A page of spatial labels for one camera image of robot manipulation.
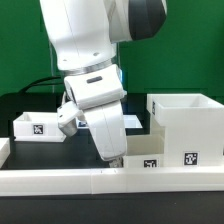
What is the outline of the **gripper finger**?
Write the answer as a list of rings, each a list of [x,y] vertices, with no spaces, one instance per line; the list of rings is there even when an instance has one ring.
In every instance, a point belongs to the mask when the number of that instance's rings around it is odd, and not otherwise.
[[[123,159],[118,158],[109,163],[111,168],[121,168],[123,166]]]

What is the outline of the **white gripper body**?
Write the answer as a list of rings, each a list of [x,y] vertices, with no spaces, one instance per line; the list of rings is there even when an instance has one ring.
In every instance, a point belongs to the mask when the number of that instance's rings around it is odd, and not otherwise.
[[[104,161],[111,161],[127,152],[127,140],[120,101],[84,111],[90,133]]]

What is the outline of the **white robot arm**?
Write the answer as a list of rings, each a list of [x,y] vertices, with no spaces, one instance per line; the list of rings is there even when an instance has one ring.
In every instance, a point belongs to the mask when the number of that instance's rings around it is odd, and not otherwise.
[[[102,160],[122,165],[127,152],[116,44],[153,37],[167,16],[166,0],[40,0],[68,101],[57,109],[67,136],[84,121]]]

